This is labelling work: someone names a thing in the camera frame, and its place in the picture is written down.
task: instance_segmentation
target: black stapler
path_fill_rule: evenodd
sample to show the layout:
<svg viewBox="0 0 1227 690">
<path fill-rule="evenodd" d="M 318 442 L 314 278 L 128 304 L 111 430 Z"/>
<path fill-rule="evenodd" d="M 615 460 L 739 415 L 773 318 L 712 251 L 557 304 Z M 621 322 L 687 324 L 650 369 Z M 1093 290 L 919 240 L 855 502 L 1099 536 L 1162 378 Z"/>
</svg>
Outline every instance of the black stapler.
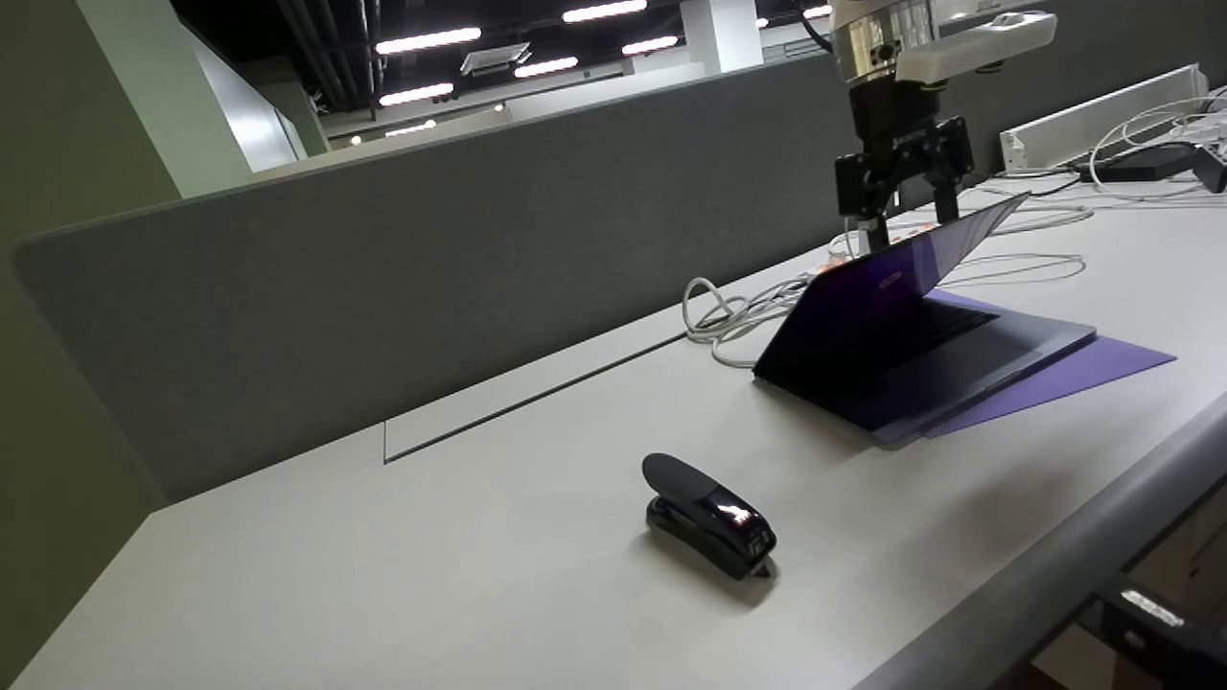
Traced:
<svg viewBox="0 0 1227 690">
<path fill-rule="evenodd" d="M 662 452 L 644 455 L 644 480 L 657 490 L 647 502 L 650 529 L 687 542 L 734 579 L 769 576 L 773 534 L 757 506 Z"/>
</svg>

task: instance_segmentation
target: white table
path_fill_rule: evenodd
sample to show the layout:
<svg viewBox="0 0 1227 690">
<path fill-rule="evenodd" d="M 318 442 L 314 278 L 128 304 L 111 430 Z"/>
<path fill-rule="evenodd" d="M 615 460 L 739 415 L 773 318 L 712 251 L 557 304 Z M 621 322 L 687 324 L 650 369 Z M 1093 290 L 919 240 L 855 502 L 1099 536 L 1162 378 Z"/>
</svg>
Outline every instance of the white table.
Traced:
<svg viewBox="0 0 1227 690">
<path fill-rule="evenodd" d="M 1139 466 L 1162 470 L 1153 450 L 1181 455 L 1212 430 L 1227 389 L 1227 208 L 1181 202 L 1103 209 L 978 251 L 1080 251 L 1090 271 L 1077 278 L 960 286 L 1093 322 L 1177 354 L 1177 364 L 879 452 L 687 342 L 650 349 L 679 328 L 668 310 L 155 515 L 14 686 L 895 682 L 884 663 L 923 667 L 902 653 L 992 594 L 988 582 L 1020 576 L 1085 511 L 1144 506 Z M 650 354 L 383 465 L 639 349 Z M 723 480 L 773 521 L 773 588 L 734 588 L 644 534 L 639 455 L 657 450 Z M 973 663 L 1025 619 L 1027 609 L 969 618 L 973 640 L 935 663 Z"/>
</svg>

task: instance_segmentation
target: ceiling light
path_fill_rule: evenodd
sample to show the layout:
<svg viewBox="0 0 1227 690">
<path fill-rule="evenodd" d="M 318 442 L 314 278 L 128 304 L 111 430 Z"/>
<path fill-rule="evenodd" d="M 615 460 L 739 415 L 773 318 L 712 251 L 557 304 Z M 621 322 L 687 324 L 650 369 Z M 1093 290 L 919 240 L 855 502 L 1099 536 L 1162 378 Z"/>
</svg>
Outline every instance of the ceiling light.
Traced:
<svg viewBox="0 0 1227 690">
<path fill-rule="evenodd" d="M 434 119 L 422 119 L 415 125 L 386 130 L 383 139 L 404 139 L 404 133 L 418 133 L 418 130 L 434 130 L 434 125 L 436 125 Z"/>
<path fill-rule="evenodd" d="M 456 27 L 456 30 L 434 30 L 434 36 L 405 36 L 390 41 L 374 41 L 374 53 L 418 53 L 418 50 L 436 50 L 436 44 L 461 44 L 483 39 L 480 27 Z"/>
<path fill-rule="evenodd" d="M 378 107 L 397 107 L 397 102 L 415 102 L 415 98 L 436 98 L 456 93 L 456 84 L 442 80 L 442 84 L 424 84 L 424 87 L 405 87 L 405 93 L 383 93 Z"/>
<path fill-rule="evenodd" d="M 528 78 L 564 71 L 564 69 L 575 69 L 575 66 L 579 66 L 579 57 L 534 61 L 534 66 L 512 69 L 512 78 L 528 80 Z"/>
<path fill-rule="evenodd" d="M 587 7 L 564 13 L 564 21 L 594 21 L 594 19 L 610 19 L 610 16 L 636 16 L 644 7 L 647 7 L 647 0 L 587 4 Z"/>
<path fill-rule="evenodd" d="M 624 41 L 621 53 L 657 53 L 657 50 L 672 50 L 679 41 L 682 39 L 675 39 L 675 36 L 657 36 L 657 39 L 644 39 L 644 41 Z"/>
</svg>

